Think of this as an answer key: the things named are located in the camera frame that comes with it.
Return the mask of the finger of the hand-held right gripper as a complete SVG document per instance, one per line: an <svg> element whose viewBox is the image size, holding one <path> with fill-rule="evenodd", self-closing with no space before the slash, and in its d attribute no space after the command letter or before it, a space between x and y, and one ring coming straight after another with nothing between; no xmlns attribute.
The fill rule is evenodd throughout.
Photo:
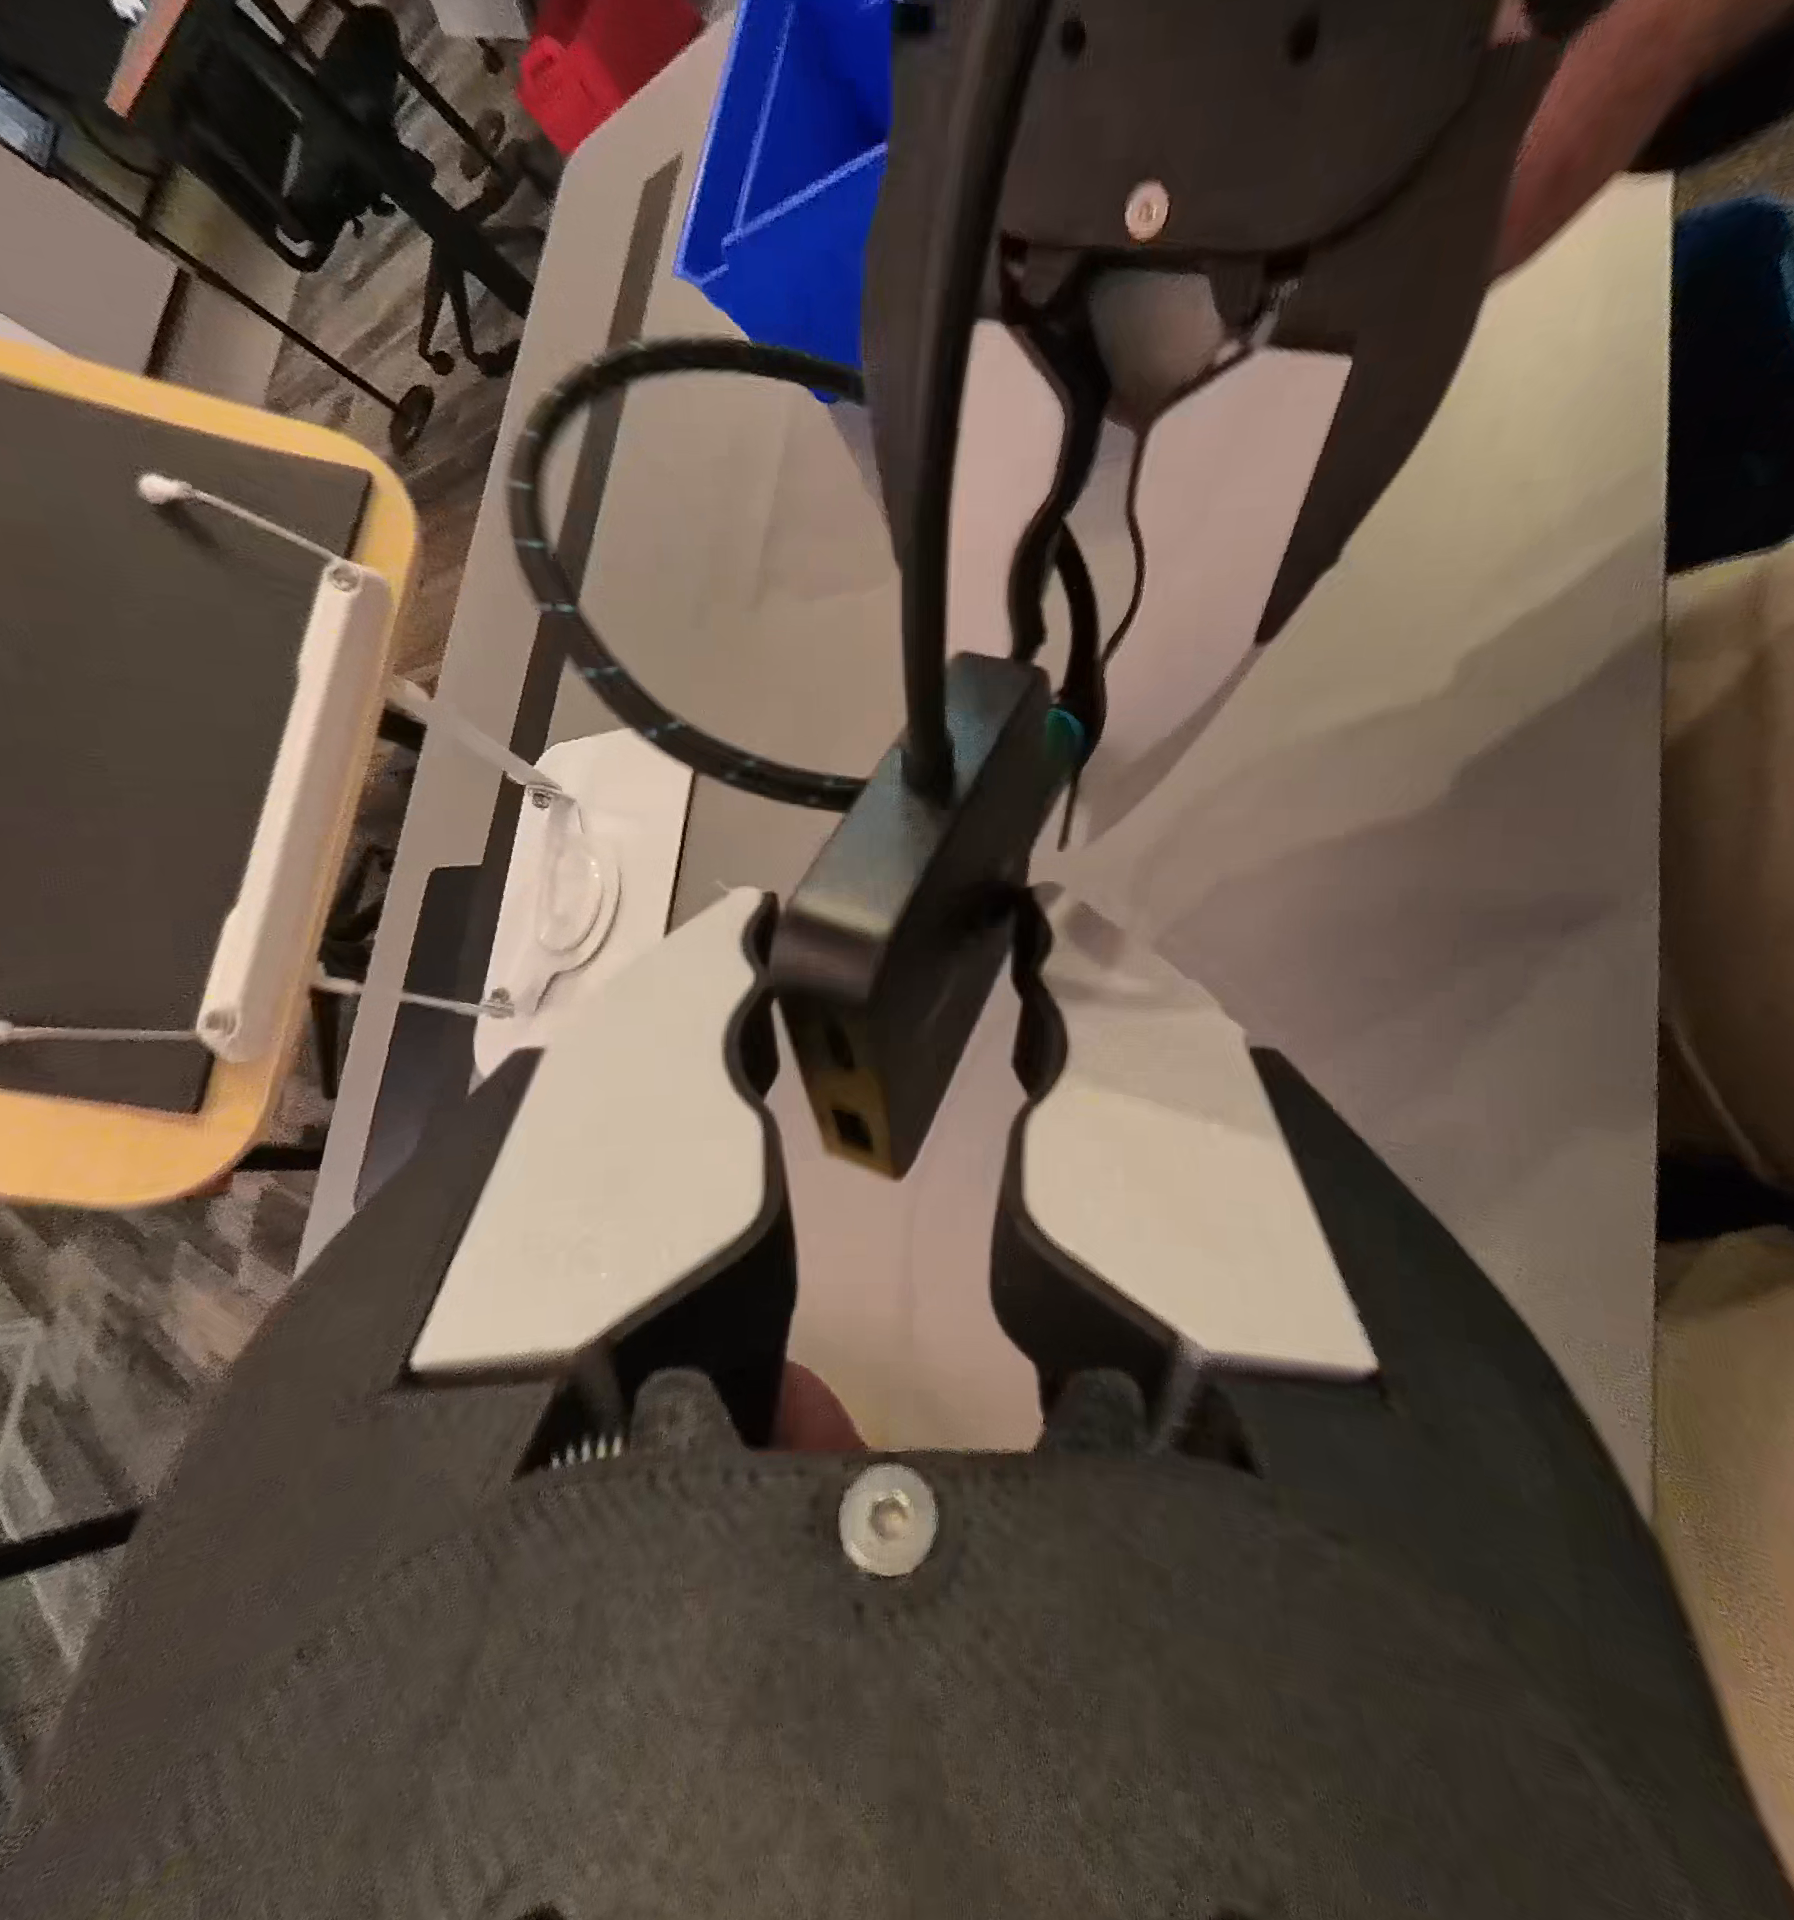
<svg viewBox="0 0 1794 1920"><path fill-rule="evenodd" d="M1057 698L1102 713L1102 606L1071 523L1102 447L1102 353L1082 309L981 321L970 372L970 646L1036 664L1057 589L1069 628Z"/></svg>
<svg viewBox="0 0 1794 1920"><path fill-rule="evenodd" d="M1141 585L1104 669L1071 841L1130 816L1250 674L1352 357L1264 347L1175 398L1127 491Z"/></svg>

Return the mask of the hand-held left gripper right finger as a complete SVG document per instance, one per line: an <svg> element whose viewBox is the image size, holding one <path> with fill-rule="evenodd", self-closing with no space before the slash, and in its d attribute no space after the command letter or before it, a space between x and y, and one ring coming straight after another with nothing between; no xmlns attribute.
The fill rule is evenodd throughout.
<svg viewBox="0 0 1794 1920"><path fill-rule="evenodd" d="M1175 1445L1222 1380L1366 1387L1364 1327L1246 1029L1055 885L1015 925L1019 999L990 1297L1048 1428L1118 1375Z"/></svg>

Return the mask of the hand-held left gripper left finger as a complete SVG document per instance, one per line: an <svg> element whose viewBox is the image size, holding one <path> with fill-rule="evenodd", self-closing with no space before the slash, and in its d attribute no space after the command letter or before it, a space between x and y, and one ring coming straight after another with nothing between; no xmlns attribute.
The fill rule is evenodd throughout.
<svg viewBox="0 0 1794 1920"><path fill-rule="evenodd" d="M741 888L526 1049L525 1091L409 1350L429 1387L559 1380L588 1441L646 1380L709 1380L770 1446L797 1249L765 982L775 896Z"/></svg>

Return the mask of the black usb hub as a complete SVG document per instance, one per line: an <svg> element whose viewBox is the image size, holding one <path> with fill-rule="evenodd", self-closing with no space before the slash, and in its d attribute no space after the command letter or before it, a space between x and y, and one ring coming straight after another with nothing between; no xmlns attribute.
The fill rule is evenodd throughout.
<svg viewBox="0 0 1794 1920"><path fill-rule="evenodd" d="M950 792L892 744L779 910L768 982L824 1147L908 1177L1010 947L1071 761L1031 664L949 665Z"/></svg>

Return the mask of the person's right forearm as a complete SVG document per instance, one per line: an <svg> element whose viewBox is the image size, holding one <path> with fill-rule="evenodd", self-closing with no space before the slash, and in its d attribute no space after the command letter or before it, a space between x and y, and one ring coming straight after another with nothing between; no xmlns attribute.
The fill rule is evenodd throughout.
<svg viewBox="0 0 1794 1920"><path fill-rule="evenodd" d="M1514 166L1494 258L1543 252L1702 84L1794 17L1794 2L1616 2L1566 49Z"/></svg>

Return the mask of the blue plastic bin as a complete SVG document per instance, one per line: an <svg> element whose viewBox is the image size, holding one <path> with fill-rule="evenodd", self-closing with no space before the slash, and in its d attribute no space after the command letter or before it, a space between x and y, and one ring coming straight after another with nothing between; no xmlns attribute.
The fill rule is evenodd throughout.
<svg viewBox="0 0 1794 1920"><path fill-rule="evenodd" d="M734 339L652 345L664 372L802 381L863 405L865 259L896 27L928 4L742 2L674 258Z"/></svg>

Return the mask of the blue cloth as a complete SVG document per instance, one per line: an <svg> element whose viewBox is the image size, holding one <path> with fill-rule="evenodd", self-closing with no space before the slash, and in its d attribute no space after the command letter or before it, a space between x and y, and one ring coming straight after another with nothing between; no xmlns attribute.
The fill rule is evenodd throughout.
<svg viewBox="0 0 1794 1920"><path fill-rule="evenodd" d="M1677 220L1667 569L1794 536L1794 209L1771 195Z"/></svg>

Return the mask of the red plastic bin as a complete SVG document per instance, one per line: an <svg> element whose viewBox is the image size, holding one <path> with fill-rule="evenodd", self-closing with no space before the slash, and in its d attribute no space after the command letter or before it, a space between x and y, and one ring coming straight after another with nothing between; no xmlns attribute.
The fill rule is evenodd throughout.
<svg viewBox="0 0 1794 1920"><path fill-rule="evenodd" d="M575 152L700 35L692 2L538 2L515 91L561 155Z"/></svg>

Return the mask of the person's beige trousers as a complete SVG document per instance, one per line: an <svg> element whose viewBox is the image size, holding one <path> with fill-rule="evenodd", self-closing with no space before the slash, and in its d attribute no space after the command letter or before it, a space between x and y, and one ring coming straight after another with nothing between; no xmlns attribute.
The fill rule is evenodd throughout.
<svg viewBox="0 0 1794 1920"><path fill-rule="evenodd" d="M1662 852L1662 1143L1794 1203L1794 538L1673 586ZM1658 1285L1658 1533L1794 1883L1794 1227Z"/></svg>

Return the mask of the wooden table with black top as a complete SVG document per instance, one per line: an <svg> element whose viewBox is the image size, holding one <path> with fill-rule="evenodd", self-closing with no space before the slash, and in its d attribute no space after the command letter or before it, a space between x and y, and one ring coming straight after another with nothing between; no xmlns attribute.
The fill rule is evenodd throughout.
<svg viewBox="0 0 1794 1920"><path fill-rule="evenodd" d="M318 564L206 515L175 531L138 494L164 472L384 571L421 560L405 484L352 438L259 407L0 342L0 1013L189 1027L215 925L263 803L259 744L291 698ZM252 1067L178 1048L69 1084L0 1086L0 1201L129 1209L186 1200L261 1143L312 1013L318 947L378 740L366 727L291 1040Z"/></svg>

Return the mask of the black office chair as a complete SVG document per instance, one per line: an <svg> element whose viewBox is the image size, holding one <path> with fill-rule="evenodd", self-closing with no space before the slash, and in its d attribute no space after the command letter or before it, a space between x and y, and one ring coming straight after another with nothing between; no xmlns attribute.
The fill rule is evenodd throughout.
<svg viewBox="0 0 1794 1920"><path fill-rule="evenodd" d="M323 45L268 2L238 4L238 25L223 34L223 49L295 122L283 185L265 189L279 254L316 272L346 235L359 238L371 220L403 214L429 240L418 357L436 377L469 364L483 379L508 379L523 343L478 345L473 292L491 293L518 321L526 316L526 272L502 243L543 241L540 226L508 219L508 209L526 187L550 195L550 168L502 110L463 119L409 62L386 6L337 4L337 15ZM476 183L470 201L447 201L430 159L397 132L407 91L460 141Z"/></svg>

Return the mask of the wood-edged desk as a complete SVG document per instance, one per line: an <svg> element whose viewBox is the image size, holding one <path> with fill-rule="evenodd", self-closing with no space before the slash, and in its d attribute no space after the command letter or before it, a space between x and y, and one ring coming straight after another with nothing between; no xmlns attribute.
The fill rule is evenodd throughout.
<svg viewBox="0 0 1794 1920"><path fill-rule="evenodd" d="M104 109L138 120L196 66L238 18L238 2L147 2L129 25Z"/></svg>

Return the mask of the clear suction cup mount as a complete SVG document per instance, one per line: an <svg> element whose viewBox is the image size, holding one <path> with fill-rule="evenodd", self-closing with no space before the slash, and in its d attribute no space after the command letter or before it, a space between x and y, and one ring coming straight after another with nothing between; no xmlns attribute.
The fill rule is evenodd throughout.
<svg viewBox="0 0 1794 1920"><path fill-rule="evenodd" d="M506 883L506 898L525 909L525 934L508 959L494 951L499 968L496 985L487 985L476 999L411 989L400 992L396 999L458 1020L521 1027L543 1011L559 977L582 970L609 942L622 904L622 864L597 831L587 828L587 803L573 782L575 751L565 744L548 747L536 761L526 761L403 677L386 687L386 713L411 721L427 737L443 736L525 801L513 846L518 873Z"/></svg>

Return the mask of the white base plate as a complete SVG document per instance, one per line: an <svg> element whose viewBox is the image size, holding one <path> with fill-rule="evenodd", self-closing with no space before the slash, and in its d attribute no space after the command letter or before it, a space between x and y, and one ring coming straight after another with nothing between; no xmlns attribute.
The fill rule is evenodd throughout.
<svg viewBox="0 0 1794 1920"><path fill-rule="evenodd" d="M478 1020L475 1027L475 1082L494 1077L511 1055L561 1044L576 1033L587 1042L604 1035L608 1023L633 1027L660 1042L666 1052L709 1049L707 1038L689 1040L707 1027L706 989L724 956L709 944L674 951L670 932L674 896L692 811L695 777L644 737L604 731L563 742L575 758L573 782L584 796L584 823L597 831L622 864L622 904L616 926L597 956L578 972L559 977L543 1011L521 1027ZM525 909L506 898L506 883L518 873L513 846L508 858L502 907L484 983L496 985L497 963L525 934Z"/></svg>

